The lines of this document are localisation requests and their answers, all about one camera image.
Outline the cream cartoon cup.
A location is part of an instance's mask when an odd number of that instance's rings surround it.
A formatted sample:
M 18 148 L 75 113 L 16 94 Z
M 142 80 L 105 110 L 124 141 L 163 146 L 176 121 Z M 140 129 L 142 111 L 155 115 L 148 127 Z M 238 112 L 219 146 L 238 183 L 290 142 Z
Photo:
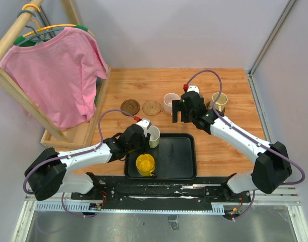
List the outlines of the cream cartoon cup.
M 212 95 L 210 106 L 212 106 L 212 104 L 215 102 L 214 103 L 215 109 L 220 112 L 223 112 L 226 104 L 228 103 L 228 97 L 224 93 L 221 93 L 219 98 L 217 98 L 218 96 L 219 96 L 219 92 L 214 93 Z

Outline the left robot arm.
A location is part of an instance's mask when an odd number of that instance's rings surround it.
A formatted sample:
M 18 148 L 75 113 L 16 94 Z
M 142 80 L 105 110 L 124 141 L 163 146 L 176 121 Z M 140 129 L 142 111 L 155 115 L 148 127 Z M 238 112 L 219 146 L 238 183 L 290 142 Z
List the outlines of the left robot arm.
M 47 148 L 24 172 L 23 190 L 38 201 L 57 193 L 80 193 L 88 199 L 96 199 L 100 195 L 100 186 L 92 175 L 75 175 L 74 171 L 122 160 L 129 153 L 143 150 L 148 143 L 147 136 L 147 127 L 132 124 L 123 133 L 87 148 L 69 152 Z

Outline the yellow cup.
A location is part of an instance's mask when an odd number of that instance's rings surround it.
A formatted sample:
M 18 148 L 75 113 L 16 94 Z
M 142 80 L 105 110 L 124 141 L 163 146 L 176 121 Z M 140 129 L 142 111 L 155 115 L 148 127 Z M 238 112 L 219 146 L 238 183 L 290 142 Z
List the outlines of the yellow cup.
M 155 160 L 150 154 L 141 154 L 136 159 L 136 169 L 141 176 L 155 177 Z

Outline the woven rattan coaster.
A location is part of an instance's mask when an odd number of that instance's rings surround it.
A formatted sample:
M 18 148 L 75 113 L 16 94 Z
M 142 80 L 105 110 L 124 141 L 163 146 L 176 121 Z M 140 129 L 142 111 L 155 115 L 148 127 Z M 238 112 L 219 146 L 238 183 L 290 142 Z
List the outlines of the woven rattan coaster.
M 164 114 L 167 115 L 167 116 L 172 116 L 172 107 L 169 107 L 169 106 L 164 107 L 164 108 L 163 108 L 163 112 L 164 112 Z
M 142 105 L 142 111 L 149 116 L 158 115 L 161 112 L 161 104 L 155 100 L 147 100 Z

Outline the dark wooden coaster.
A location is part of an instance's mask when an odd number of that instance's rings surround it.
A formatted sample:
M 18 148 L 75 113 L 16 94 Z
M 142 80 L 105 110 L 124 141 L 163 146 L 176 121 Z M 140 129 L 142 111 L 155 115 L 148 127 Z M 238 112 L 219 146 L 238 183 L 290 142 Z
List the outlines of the dark wooden coaster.
M 206 107 L 207 109 L 212 109 L 212 104 L 213 104 L 213 101 L 209 101 L 207 104 L 206 104 Z M 224 105 L 220 105 L 219 103 L 215 103 L 214 104 L 214 107 L 217 111 L 219 112 L 224 112 L 225 110 L 225 106 Z
M 140 104 L 134 99 L 128 99 L 121 104 L 120 109 L 132 115 L 136 115 L 140 111 Z

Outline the white faceted cup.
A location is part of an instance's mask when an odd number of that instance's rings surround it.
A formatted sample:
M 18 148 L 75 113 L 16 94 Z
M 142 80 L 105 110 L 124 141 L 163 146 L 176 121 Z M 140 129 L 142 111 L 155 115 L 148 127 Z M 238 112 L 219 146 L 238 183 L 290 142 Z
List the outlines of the white faceted cup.
M 156 148 L 160 141 L 160 130 L 156 126 L 151 126 L 148 129 L 148 134 L 150 134 L 149 147 Z

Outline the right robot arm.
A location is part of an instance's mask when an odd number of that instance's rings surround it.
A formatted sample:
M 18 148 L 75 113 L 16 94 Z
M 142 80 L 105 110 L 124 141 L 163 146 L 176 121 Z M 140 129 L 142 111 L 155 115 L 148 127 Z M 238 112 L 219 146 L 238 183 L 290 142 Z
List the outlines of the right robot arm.
M 282 143 L 271 144 L 259 139 L 234 124 L 224 113 L 208 109 L 199 93 L 188 91 L 181 99 L 172 101 L 172 121 L 175 123 L 179 118 L 226 141 L 254 165 L 252 171 L 234 173 L 221 184 L 221 197 L 225 201 L 231 202 L 248 190 L 271 194 L 291 176 L 287 149 Z

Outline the pink cup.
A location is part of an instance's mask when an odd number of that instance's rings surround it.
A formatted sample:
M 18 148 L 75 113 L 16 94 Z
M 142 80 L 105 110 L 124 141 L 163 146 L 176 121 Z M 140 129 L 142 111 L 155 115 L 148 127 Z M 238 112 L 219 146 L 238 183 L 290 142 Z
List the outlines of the pink cup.
M 175 93 L 167 93 L 163 98 L 163 107 L 172 107 L 172 100 L 179 100 L 180 97 Z

